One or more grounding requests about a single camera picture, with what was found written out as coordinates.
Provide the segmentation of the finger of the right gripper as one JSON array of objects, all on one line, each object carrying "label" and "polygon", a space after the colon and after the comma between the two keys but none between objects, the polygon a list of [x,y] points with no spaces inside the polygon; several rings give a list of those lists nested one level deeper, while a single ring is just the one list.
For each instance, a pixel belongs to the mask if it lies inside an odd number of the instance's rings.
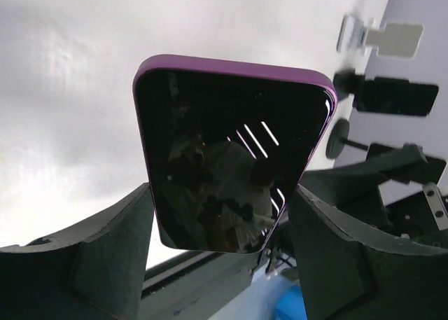
[{"label": "finger of the right gripper", "polygon": [[403,176],[426,163],[422,147],[408,144],[364,162],[307,171],[297,185],[297,192],[311,193],[323,201],[352,201],[389,179]]}]

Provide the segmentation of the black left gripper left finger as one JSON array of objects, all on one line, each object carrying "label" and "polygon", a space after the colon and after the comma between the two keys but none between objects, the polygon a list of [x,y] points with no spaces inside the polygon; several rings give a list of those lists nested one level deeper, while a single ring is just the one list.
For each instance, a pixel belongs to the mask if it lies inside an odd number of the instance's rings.
[{"label": "black left gripper left finger", "polygon": [[144,183],[68,228],[1,248],[1,318],[136,319],[152,224]]}]

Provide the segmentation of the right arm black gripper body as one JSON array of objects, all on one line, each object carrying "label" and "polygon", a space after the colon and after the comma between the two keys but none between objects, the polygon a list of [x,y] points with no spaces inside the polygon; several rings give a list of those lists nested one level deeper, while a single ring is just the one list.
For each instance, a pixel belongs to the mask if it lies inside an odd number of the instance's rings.
[{"label": "right arm black gripper body", "polygon": [[428,246],[447,245],[447,189],[427,183],[422,190],[386,206],[383,231]]}]

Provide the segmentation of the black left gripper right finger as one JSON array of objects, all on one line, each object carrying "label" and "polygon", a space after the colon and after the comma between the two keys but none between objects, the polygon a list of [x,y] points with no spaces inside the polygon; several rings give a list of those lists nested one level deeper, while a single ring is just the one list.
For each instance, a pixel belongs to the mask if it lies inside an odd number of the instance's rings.
[{"label": "black left gripper right finger", "polygon": [[288,203],[308,319],[446,319],[447,250],[393,236],[303,186]]}]

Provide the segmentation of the black round-base clamp phone stand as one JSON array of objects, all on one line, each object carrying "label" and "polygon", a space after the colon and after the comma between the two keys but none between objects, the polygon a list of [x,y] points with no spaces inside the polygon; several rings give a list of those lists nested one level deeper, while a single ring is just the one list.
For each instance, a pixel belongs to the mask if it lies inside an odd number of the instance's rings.
[{"label": "black round-base clamp phone stand", "polygon": [[[341,154],[345,146],[350,146],[365,151],[367,153],[365,157],[366,160],[378,157],[391,151],[399,151],[399,148],[394,148],[379,143],[371,143],[368,146],[351,141],[348,139],[349,128],[349,121],[346,119],[342,118],[336,122],[332,132],[330,133],[326,146],[325,155],[328,159],[335,160]],[[400,183],[414,182],[421,185],[427,183],[438,184],[447,167],[447,161],[430,155],[425,155],[425,157],[425,162],[415,166],[407,166],[404,168],[405,172],[403,175],[393,175],[391,176],[391,179]]]}]

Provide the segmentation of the purple-cased black smartphone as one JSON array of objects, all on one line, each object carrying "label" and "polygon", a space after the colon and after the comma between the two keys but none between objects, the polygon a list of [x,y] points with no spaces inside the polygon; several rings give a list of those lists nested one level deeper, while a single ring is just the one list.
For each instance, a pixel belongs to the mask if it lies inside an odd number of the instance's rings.
[{"label": "purple-cased black smartphone", "polygon": [[169,54],[133,97],[161,242],[219,253],[266,247],[337,107],[317,71]]}]

